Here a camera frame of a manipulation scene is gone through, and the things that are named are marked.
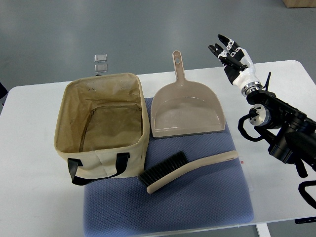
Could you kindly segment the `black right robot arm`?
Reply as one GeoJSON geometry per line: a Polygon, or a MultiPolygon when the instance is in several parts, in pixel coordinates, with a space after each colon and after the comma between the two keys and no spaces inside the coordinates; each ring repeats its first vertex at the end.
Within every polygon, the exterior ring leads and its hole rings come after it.
{"type": "Polygon", "coordinates": [[[268,90],[269,82],[252,82],[242,90],[251,108],[239,119],[237,128],[249,141],[265,140],[271,156],[294,164],[298,175],[306,178],[305,164],[316,168],[316,122],[278,99],[268,90]]]}

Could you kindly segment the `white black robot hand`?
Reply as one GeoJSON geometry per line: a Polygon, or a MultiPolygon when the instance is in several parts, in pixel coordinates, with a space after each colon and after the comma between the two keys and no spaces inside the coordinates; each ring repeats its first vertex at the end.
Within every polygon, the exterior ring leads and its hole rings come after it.
{"type": "Polygon", "coordinates": [[[241,91],[245,91],[252,84],[260,86],[261,83],[255,75],[255,66],[247,51],[224,35],[219,34],[218,39],[225,47],[215,44],[208,48],[224,66],[229,82],[241,91]]]}

